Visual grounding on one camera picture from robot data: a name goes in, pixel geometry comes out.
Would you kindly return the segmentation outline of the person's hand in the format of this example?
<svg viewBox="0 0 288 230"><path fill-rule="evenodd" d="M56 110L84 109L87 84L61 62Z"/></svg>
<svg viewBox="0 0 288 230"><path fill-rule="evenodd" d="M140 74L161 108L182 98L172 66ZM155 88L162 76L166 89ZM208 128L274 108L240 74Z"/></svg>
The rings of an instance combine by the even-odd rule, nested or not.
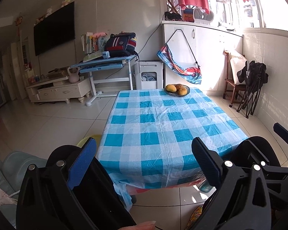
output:
<svg viewBox="0 0 288 230"><path fill-rule="evenodd" d="M134 226L122 227L119 230L155 230L156 221L143 222Z"/></svg>

